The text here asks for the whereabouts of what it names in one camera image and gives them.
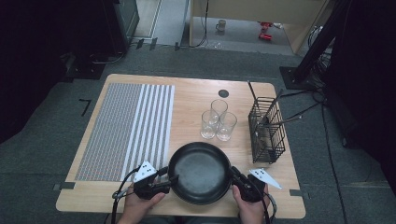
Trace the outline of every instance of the white tag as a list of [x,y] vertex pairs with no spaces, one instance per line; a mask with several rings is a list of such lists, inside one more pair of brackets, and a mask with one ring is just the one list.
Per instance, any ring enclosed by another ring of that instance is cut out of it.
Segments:
[[256,176],[256,178],[260,179],[260,181],[270,184],[278,189],[282,189],[282,186],[280,186],[270,175],[268,175],[263,168],[249,171],[252,175]]
[[157,170],[152,167],[152,165],[148,161],[144,161],[143,164],[140,166],[139,171],[137,171],[137,174],[134,175],[134,183],[139,182],[140,180],[151,175],[155,175],[156,173]]

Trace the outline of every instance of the glass cup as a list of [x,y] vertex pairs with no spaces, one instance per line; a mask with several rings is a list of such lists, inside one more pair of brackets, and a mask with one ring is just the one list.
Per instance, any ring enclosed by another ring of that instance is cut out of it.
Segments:
[[228,141],[233,133],[237,118],[233,113],[225,112],[219,119],[219,127],[216,137],[221,141]]
[[219,115],[213,110],[206,110],[202,114],[201,136],[203,138],[213,138],[218,130]]
[[228,105],[223,100],[214,100],[210,105],[210,110],[216,112],[212,113],[212,122],[218,122],[219,116],[222,116],[225,112],[227,112]]

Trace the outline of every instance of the black metal basket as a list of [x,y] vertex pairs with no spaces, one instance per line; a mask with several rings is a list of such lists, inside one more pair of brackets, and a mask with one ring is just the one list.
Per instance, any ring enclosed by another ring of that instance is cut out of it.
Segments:
[[285,151],[285,129],[274,100],[258,97],[248,115],[253,162],[276,162]]

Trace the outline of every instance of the white striped fabric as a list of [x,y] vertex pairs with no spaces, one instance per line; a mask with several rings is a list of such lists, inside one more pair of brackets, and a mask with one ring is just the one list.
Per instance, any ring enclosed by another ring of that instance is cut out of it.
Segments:
[[167,164],[175,86],[110,83],[76,180],[121,181],[149,161]]

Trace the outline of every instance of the hand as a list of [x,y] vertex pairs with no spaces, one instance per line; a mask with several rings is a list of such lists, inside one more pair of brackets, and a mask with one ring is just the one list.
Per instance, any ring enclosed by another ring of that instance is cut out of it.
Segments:
[[155,204],[165,197],[164,193],[158,193],[150,200],[140,199],[134,193],[133,185],[128,188],[125,197],[124,211],[120,218],[119,224],[138,223]]
[[[268,194],[268,185],[265,185],[264,192]],[[239,207],[239,216],[244,224],[262,224],[264,217],[264,206],[262,202],[249,203],[241,198],[241,193],[236,185],[233,185],[233,198]],[[264,197],[266,206],[270,204],[270,199]]]

